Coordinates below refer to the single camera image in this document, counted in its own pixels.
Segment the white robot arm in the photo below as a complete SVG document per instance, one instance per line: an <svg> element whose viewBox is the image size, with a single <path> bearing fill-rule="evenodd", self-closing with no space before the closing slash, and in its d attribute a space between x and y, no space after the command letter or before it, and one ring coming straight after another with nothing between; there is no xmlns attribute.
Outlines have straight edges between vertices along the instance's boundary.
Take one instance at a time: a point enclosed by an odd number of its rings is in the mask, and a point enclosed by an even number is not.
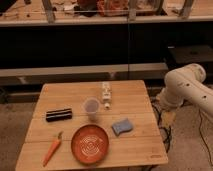
<svg viewBox="0 0 213 171"><path fill-rule="evenodd" d="M158 94L161 108L172 110L188 100L213 118L213 89L203 84L205 79L205 69L196 63L169 71L164 77L165 87Z"/></svg>

